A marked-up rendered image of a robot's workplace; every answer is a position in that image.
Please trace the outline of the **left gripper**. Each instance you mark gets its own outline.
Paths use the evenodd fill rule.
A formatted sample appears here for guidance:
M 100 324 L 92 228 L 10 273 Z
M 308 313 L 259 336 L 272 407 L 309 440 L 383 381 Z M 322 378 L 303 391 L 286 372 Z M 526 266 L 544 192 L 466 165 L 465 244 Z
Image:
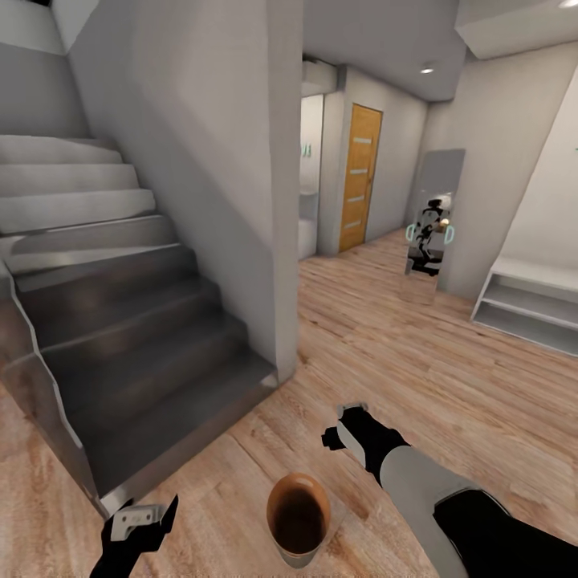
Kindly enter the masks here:
M 112 542 L 112 522 L 105 524 L 100 534 L 103 555 L 96 567 L 112 565 L 119 570 L 124 578 L 128 578 L 139 555 L 144 552 L 156 552 L 165 534 L 171 532 L 179 498 L 176 495 L 167 508 L 161 520 L 144 526 L 136 526 L 125 541 Z M 132 506 L 133 500 L 128 500 L 122 507 Z M 96 569 L 95 567 L 95 569 Z

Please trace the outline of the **trash can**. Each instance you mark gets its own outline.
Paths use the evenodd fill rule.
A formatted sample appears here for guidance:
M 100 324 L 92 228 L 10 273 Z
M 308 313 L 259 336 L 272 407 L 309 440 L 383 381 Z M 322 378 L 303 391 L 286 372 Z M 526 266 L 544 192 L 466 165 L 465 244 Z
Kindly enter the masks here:
M 303 482 L 312 483 L 312 487 Z M 308 474 L 288 474 L 272 488 L 266 508 L 267 526 L 283 559 L 293 568 L 307 566 L 327 537 L 331 507 L 327 493 Z

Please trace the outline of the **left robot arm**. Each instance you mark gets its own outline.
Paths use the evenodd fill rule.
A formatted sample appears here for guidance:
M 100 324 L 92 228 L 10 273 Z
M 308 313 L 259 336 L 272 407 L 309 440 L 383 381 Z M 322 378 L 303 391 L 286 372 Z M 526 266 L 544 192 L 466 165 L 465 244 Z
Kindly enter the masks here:
M 139 555 L 156 552 L 171 532 L 178 501 L 176 495 L 167 508 L 165 503 L 132 505 L 130 499 L 115 511 L 100 534 L 103 555 L 89 578 L 128 578 Z

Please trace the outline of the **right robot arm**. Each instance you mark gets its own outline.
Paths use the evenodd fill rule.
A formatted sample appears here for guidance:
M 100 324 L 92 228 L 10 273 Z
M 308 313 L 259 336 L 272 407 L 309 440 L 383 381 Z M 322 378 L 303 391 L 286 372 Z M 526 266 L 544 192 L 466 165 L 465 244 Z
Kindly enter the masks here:
M 488 490 L 376 421 L 364 402 L 336 411 L 324 447 L 347 447 L 374 474 L 441 578 L 578 578 L 578 547 L 514 518 Z

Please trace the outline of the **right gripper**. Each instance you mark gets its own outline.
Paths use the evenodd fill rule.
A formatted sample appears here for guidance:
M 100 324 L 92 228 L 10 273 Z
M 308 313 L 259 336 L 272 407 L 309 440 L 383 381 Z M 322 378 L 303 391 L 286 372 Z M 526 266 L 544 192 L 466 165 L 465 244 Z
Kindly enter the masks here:
M 321 439 L 324 447 L 328 446 L 330 450 L 340 450 L 346 448 L 346 446 L 340 440 L 337 432 L 337 426 L 327 428 L 325 434 L 321 435 Z

